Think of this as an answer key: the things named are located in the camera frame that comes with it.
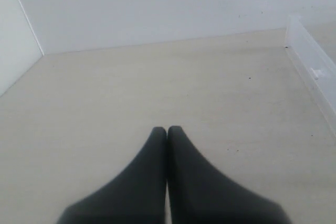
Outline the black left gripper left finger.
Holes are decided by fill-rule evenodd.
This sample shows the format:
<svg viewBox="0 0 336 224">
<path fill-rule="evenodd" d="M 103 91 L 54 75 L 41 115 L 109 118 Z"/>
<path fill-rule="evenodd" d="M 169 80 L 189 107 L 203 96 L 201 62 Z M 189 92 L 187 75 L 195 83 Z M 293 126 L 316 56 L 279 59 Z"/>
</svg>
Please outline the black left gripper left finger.
<svg viewBox="0 0 336 224">
<path fill-rule="evenodd" d="M 58 223 L 165 223 L 167 133 L 154 127 L 112 181 L 67 207 Z"/>
</svg>

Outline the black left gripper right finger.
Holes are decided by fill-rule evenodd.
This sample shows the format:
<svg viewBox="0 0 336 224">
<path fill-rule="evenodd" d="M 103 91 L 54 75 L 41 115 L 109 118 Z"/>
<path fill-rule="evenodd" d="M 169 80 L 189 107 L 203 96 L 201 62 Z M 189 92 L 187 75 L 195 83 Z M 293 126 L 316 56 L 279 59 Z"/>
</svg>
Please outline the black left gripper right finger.
<svg viewBox="0 0 336 224">
<path fill-rule="evenodd" d="M 167 133 L 173 223 L 286 223 L 282 207 L 222 174 L 180 126 Z"/>
</svg>

